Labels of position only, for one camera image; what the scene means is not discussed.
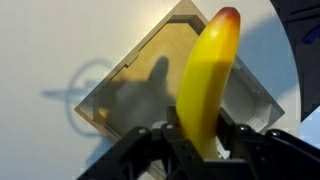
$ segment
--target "white table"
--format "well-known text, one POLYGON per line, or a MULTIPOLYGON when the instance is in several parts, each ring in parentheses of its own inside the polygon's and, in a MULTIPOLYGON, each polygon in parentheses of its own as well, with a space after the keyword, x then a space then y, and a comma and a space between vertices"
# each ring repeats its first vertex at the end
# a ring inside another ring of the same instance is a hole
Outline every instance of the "white table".
MULTIPOLYGON (((100 157, 110 143, 72 108, 176 3, 1 1, 0 179, 75 179, 100 157)), ((271 3, 194 3, 208 19, 222 6, 239 9, 238 55, 286 112, 273 127, 298 134, 296 66, 271 3)))

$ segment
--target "white surface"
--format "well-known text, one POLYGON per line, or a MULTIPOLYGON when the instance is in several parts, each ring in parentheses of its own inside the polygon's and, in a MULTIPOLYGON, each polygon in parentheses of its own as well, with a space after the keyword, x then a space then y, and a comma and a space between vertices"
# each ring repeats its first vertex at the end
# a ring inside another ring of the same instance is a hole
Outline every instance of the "white surface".
MULTIPOLYGON (((0 179, 75 179, 100 157, 110 143, 72 109, 177 2, 0 1, 0 179)), ((296 67, 271 3, 194 3, 208 19, 239 9, 238 55, 285 110, 275 126, 298 131, 296 67)))
POLYGON ((300 138, 320 149, 320 106, 315 109, 302 123, 300 138))

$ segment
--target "banana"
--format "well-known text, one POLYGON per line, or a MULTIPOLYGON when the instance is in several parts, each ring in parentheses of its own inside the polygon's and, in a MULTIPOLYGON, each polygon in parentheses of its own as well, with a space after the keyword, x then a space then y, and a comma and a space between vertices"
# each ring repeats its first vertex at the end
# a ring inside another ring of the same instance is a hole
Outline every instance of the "banana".
POLYGON ((222 8, 200 34, 180 82, 176 111, 181 133, 202 158, 217 159, 218 112, 239 34, 239 12, 232 7, 222 8))

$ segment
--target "yellow banana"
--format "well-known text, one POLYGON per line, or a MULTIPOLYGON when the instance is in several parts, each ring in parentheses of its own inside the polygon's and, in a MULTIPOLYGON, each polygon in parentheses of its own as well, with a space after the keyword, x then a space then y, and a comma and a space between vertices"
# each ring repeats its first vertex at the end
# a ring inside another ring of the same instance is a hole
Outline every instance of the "yellow banana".
POLYGON ((218 111, 240 32, 240 14, 221 9, 201 33, 182 76, 176 109, 181 131, 203 158, 217 158, 218 111))

